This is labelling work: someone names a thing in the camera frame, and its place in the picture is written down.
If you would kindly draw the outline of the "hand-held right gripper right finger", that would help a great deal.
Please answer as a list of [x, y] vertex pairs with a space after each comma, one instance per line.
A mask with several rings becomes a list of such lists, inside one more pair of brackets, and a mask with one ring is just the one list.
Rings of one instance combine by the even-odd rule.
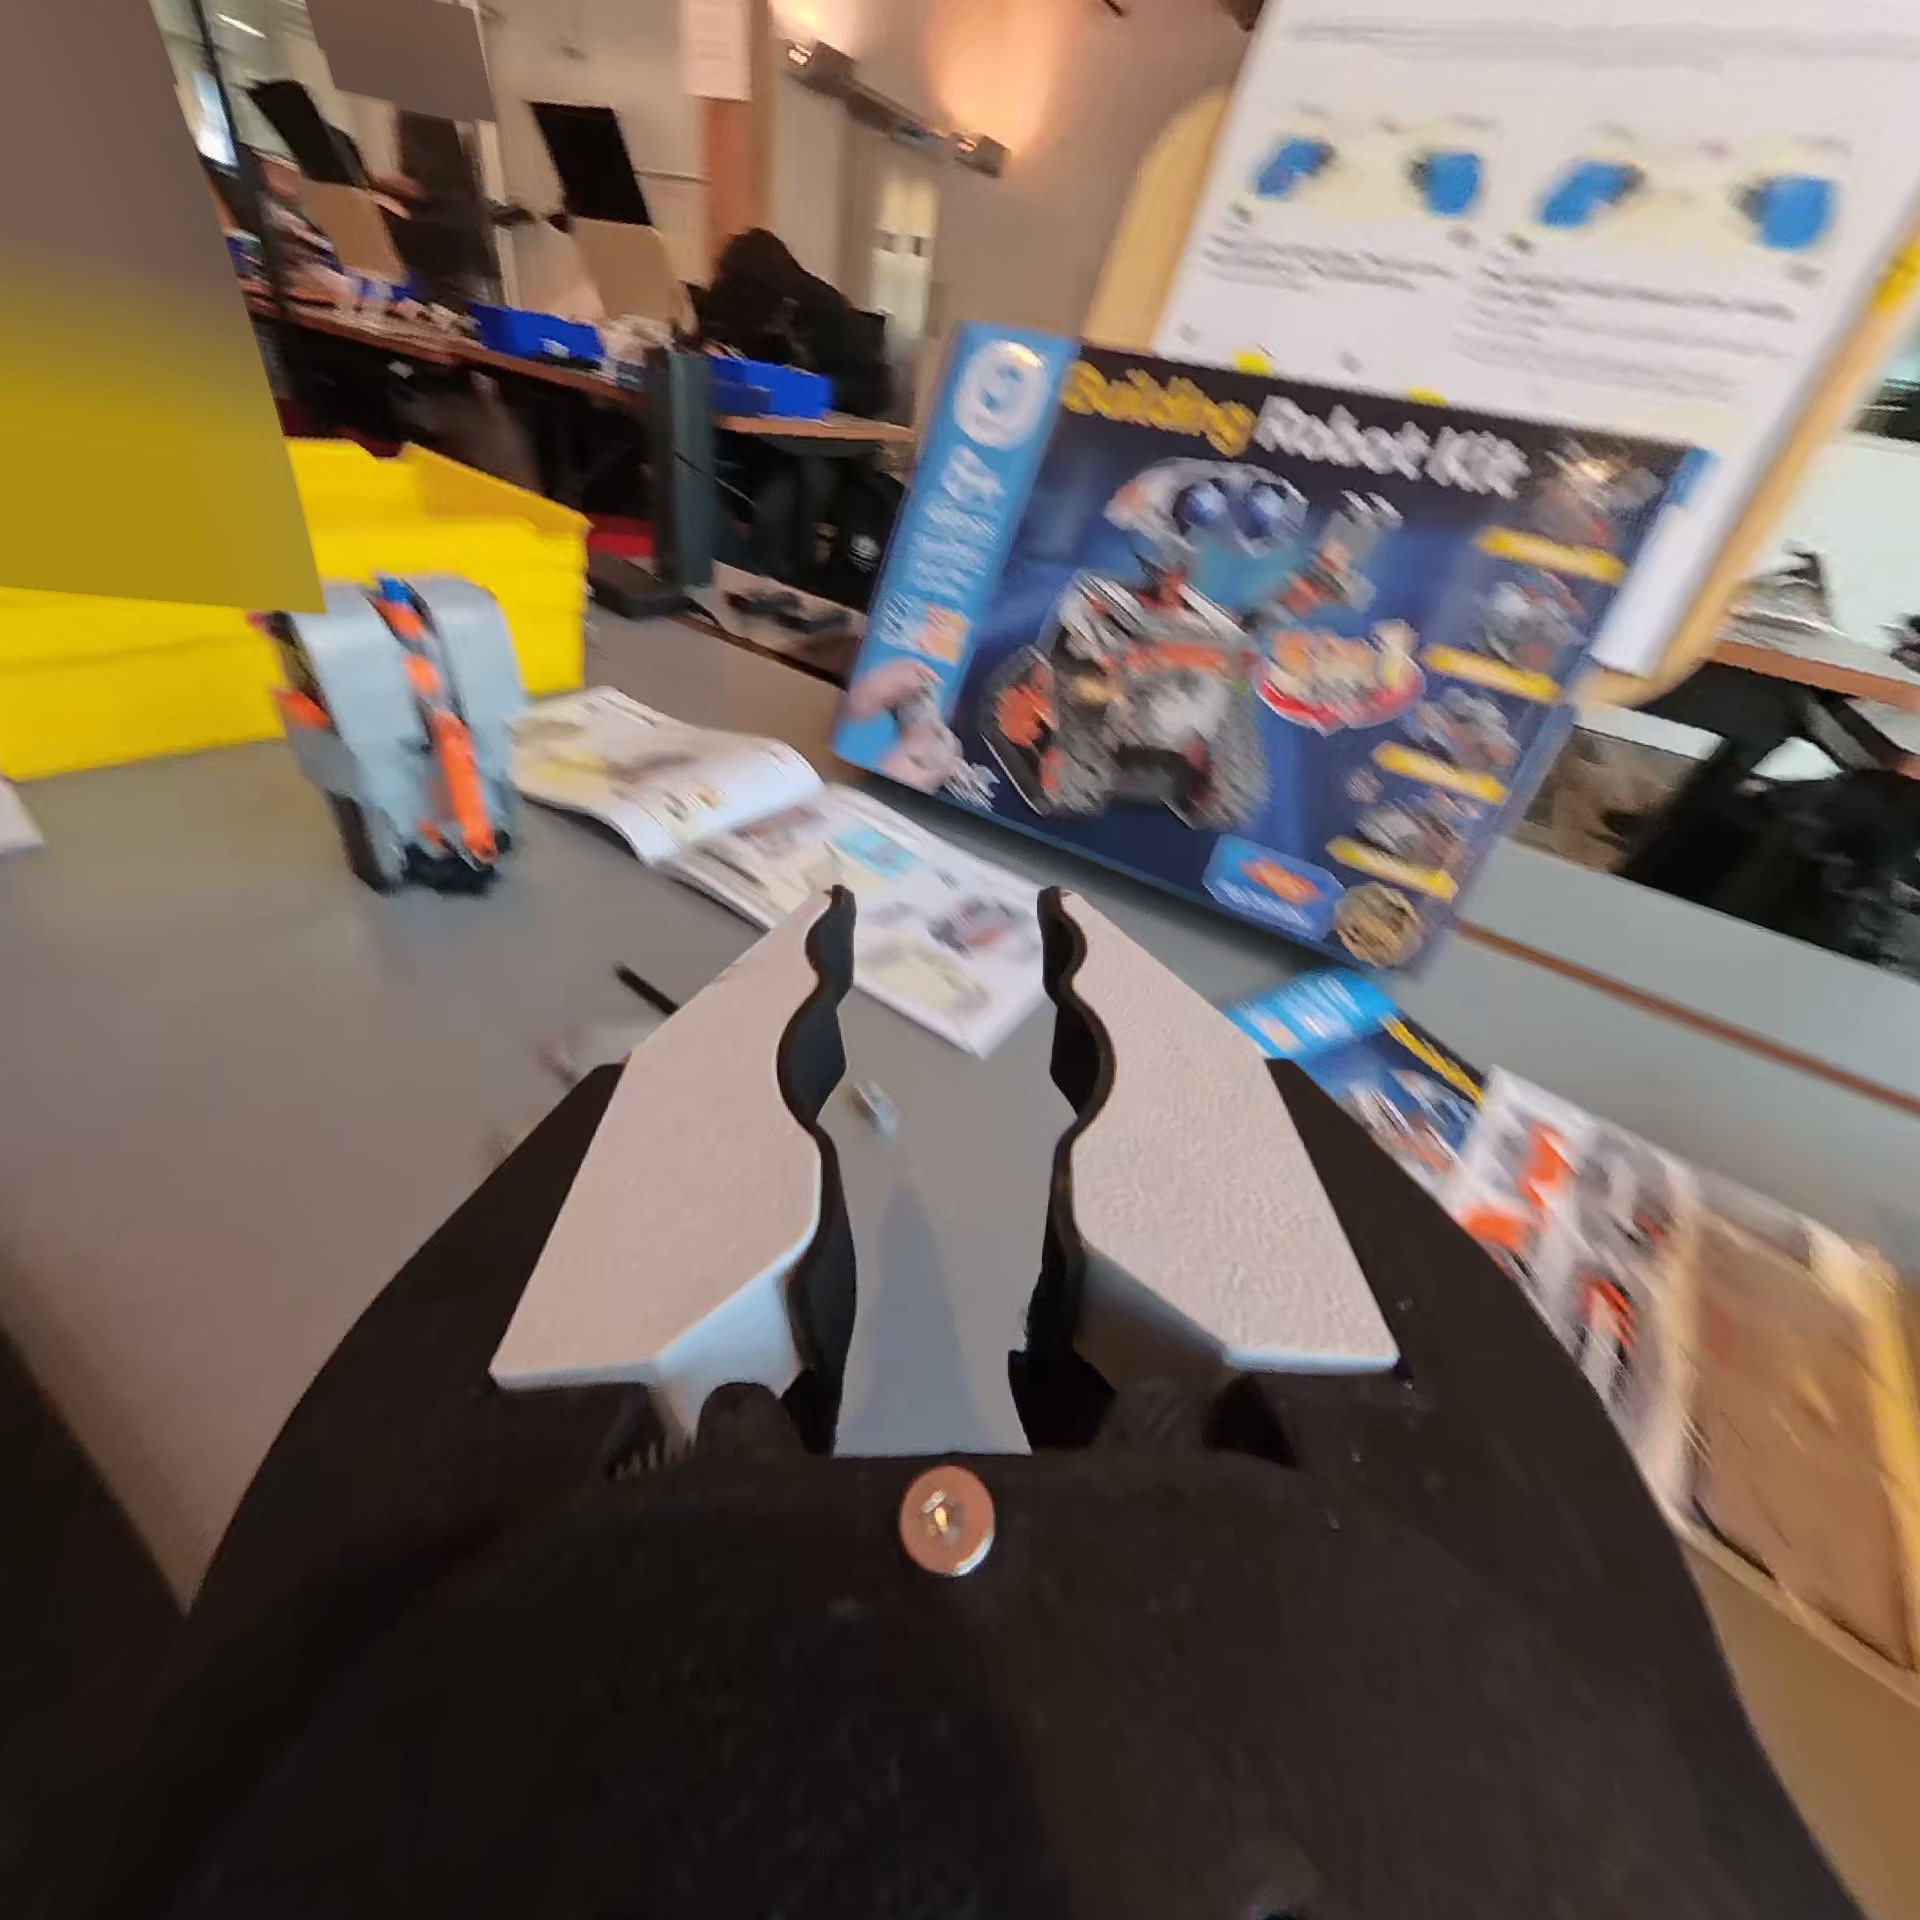
[[1009, 1358], [1030, 1450], [1119, 1397], [1389, 1381], [1401, 1346], [1259, 1045], [1082, 893], [1038, 899], [1051, 1008], [1041, 1272]]

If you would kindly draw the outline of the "grey brick-built model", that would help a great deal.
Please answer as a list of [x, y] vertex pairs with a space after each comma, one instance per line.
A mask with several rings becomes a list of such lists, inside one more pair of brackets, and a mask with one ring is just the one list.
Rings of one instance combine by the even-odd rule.
[[327, 582], [317, 614], [259, 619], [286, 743], [371, 891], [485, 896], [518, 835], [515, 724], [527, 712], [508, 619], [481, 586]]

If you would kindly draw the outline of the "small yellow plastic bin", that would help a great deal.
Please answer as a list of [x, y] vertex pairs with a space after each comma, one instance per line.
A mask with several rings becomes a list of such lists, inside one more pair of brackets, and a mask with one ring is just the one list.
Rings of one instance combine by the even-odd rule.
[[1781, 1605], [1916, 1672], [1909, 1288], [1875, 1248], [1766, 1194], [1698, 1172], [1687, 1199], [1678, 1512]]

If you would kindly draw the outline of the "black upright stand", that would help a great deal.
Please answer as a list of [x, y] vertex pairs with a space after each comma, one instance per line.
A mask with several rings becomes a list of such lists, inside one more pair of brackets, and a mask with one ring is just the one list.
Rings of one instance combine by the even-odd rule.
[[691, 613], [697, 592], [714, 586], [722, 543], [709, 359], [657, 344], [637, 363], [619, 363], [615, 387], [643, 428], [639, 502], [649, 550], [639, 560], [593, 550], [593, 602], [631, 619]]

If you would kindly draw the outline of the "building instruction booklet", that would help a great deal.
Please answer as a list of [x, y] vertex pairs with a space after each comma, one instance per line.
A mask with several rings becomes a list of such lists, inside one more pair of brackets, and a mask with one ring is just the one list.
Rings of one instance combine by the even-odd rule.
[[1038, 888], [825, 781], [781, 741], [582, 687], [511, 723], [511, 773], [525, 799], [612, 829], [757, 928], [847, 888], [854, 984], [977, 1058], [1041, 1008]]

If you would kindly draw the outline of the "blue box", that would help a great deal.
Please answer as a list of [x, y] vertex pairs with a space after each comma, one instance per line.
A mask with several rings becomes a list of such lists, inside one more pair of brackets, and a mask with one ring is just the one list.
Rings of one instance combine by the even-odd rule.
[[706, 370], [710, 408], [718, 415], [817, 423], [835, 411], [831, 379], [806, 367], [709, 351]]
[[468, 301], [467, 318], [478, 347], [515, 362], [598, 370], [605, 359], [601, 333], [590, 323], [486, 301]]

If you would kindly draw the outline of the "wooden background table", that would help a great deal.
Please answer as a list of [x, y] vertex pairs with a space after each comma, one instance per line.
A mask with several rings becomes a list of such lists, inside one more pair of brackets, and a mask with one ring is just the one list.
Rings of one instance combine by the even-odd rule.
[[[631, 413], [639, 413], [649, 404], [649, 394], [644, 389], [621, 387], [603, 373], [493, 351], [478, 342], [453, 340], [431, 327], [413, 327], [410, 323], [393, 319], [346, 319], [329, 306], [278, 301], [271, 296], [267, 285], [254, 284], [251, 279], [239, 282], [239, 292], [254, 319], [271, 319], [310, 335], [325, 335], [346, 344], [380, 351], [391, 362], [420, 363], [438, 370], [505, 375], [518, 382], [540, 384], [548, 390], [578, 394], [593, 400], [612, 403]], [[910, 448], [915, 443], [913, 428], [902, 423], [883, 423], [858, 415], [828, 413], [821, 418], [793, 418], [727, 415], [710, 411], [710, 420], [730, 434], [780, 443], [819, 442], [858, 448]]]

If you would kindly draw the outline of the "light grey table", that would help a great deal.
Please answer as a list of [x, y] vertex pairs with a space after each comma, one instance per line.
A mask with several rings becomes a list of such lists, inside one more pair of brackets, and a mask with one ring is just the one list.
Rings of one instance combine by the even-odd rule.
[[1916, 1264], [1913, 980], [1509, 844], [1407, 1000], [1478, 1062]]

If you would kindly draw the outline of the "wooden board with printed sheet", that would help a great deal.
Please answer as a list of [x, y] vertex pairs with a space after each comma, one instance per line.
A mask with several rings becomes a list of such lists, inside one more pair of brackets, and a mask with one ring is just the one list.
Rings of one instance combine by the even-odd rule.
[[1918, 4], [1262, 4], [1163, 128], [1093, 344], [1685, 442], [1602, 630], [1685, 678], [1916, 318]]

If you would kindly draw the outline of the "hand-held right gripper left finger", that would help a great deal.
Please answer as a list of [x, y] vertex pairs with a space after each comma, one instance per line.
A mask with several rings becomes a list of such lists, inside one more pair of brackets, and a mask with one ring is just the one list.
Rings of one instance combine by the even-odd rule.
[[715, 1389], [755, 1384], [831, 1452], [858, 1262], [822, 1111], [854, 930], [846, 884], [811, 896], [626, 1056], [492, 1384], [634, 1388], [669, 1444]]

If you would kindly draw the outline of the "white desk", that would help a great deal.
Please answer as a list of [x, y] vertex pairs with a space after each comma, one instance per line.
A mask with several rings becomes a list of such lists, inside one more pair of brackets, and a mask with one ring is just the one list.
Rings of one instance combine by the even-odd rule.
[[[594, 614], [590, 680], [780, 736], [831, 780], [835, 691], [678, 622]], [[561, 1098], [562, 1037], [634, 1019], [625, 962], [684, 1000], [742, 922], [553, 813], [490, 899], [350, 877], [282, 744], [29, 786], [4, 860], [4, 1323], [191, 1600], [257, 1464], [361, 1310]], [[1916, 1239], [1916, 1122], [1809, 1087], [1828, 1166], [1765, 1095], [1798, 1075], [1457, 944], [1414, 1015], [1477, 1062], [1892, 1248]], [[859, 1310], [853, 1452], [1019, 1450], [1006, 1381], [1065, 1104], [1049, 1012], [977, 1062], [868, 999], [831, 1104]], [[1875, 1916], [1916, 1916], [1916, 1704], [1716, 1567], [1722, 1644], [1809, 1823]]]

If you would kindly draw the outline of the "black office chair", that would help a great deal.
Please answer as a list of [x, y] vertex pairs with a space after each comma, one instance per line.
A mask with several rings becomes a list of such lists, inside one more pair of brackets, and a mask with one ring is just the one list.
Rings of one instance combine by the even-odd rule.
[[1615, 876], [1918, 978], [1916, 748], [1837, 691], [1709, 662], [1649, 712], [1715, 736]]

